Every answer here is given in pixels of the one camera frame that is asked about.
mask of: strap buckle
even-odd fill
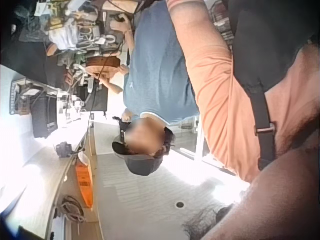
[[[256,137],[258,137],[259,134],[268,134],[268,133],[273,133],[275,135],[276,133],[276,125],[274,123],[270,123],[270,127],[268,128],[256,128],[254,126],[254,134]]]

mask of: orange object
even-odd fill
[[[89,167],[78,161],[75,166],[75,171],[85,205],[91,208],[94,204],[94,189],[90,178]]]

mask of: black backpack strap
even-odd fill
[[[258,168],[262,171],[276,158],[275,133],[276,126],[270,122],[268,104],[263,91],[250,96],[255,120],[254,132],[260,143],[260,159]]]

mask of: cable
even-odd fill
[[[140,13],[140,12],[142,11],[142,7],[139,9],[139,11],[134,11],[134,13],[131,13],[131,12],[128,12],[128,11],[124,10],[123,8],[115,5],[113,2],[111,2],[111,0],[107,0],[107,2],[109,2],[112,6],[116,7],[117,9],[123,11],[124,13],[133,15],[133,16],[132,16],[132,17],[133,17],[133,19],[132,19],[132,21],[133,21],[133,26],[135,25],[135,17],[136,17],[136,15],[137,15],[138,13]]]
[[[116,7],[117,9],[119,9],[119,10],[121,10],[121,11],[125,12],[126,14],[130,14],[130,15],[132,15],[132,13],[131,13],[131,12],[128,12],[128,11],[124,10],[123,8],[121,8],[121,7],[117,6],[117,5],[115,5],[112,1],[107,0],[107,2],[109,2],[112,6]]]
[[[110,52],[110,55],[109,55],[109,56],[107,57],[107,59],[104,61],[103,67],[102,67],[102,69],[101,69],[101,71],[100,71],[100,73],[99,73],[99,75],[98,75],[98,78],[97,78],[98,82],[100,81],[101,74],[103,73],[103,71],[104,71],[104,69],[105,69],[105,66],[107,65],[107,62],[108,62],[109,58],[111,57],[111,55],[112,55],[113,53],[116,53],[116,52],[120,49],[120,47],[121,47],[122,45],[123,45],[123,42],[119,45],[119,47],[118,47],[116,50],[111,51],[111,52]],[[95,85],[95,88],[94,88],[92,106],[91,106],[91,110],[90,110],[90,114],[89,114],[87,130],[86,130],[85,137],[84,137],[84,145],[83,145],[83,147],[82,147],[80,150],[77,151],[78,153],[82,152],[82,151],[85,149],[85,144],[86,144],[86,141],[87,141],[87,138],[88,138],[88,132],[89,132],[91,114],[92,114],[92,111],[94,110],[98,86],[99,86],[99,84],[96,84],[96,85]]]
[[[83,208],[81,207],[80,203],[72,196],[66,195],[63,198],[60,210],[71,222],[74,222],[76,224],[83,224],[86,221]]]

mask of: man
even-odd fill
[[[167,5],[210,151],[227,169],[251,183],[260,173],[260,144],[251,100],[234,77],[232,54],[203,0],[168,0]],[[292,147],[305,124],[319,117],[319,79],[319,49],[305,45],[285,78],[266,92],[270,119],[277,128],[277,157]]]
[[[185,230],[190,240],[318,240],[319,196],[318,130],[271,163],[223,219],[208,208]]]
[[[124,89],[110,83],[108,77],[100,81],[117,94],[123,91],[127,110],[122,120],[152,115],[170,125],[199,115],[166,3],[155,2],[142,12],[135,39],[128,17],[122,14],[120,18],[124,21],[113,20],[110,27],[124,33],[131,57],[130,68],[119,68],[125,75]]]
[[[108,76],[100,81],[115,93],[123,91],[124,122],[140,117],[123,141],[114,141],[114,152],[125,159],[132,173],[148,176],[169,154],[175,138],[166,126],[197,116],[199,110],[166,2],[143,11],[135,39],[129,19],[124,14],[120,18],[124,21],[114,20],[110,27],[124,33],[131,56],[130,68],[119,68],[125,75],[124,89],[110,83]]]

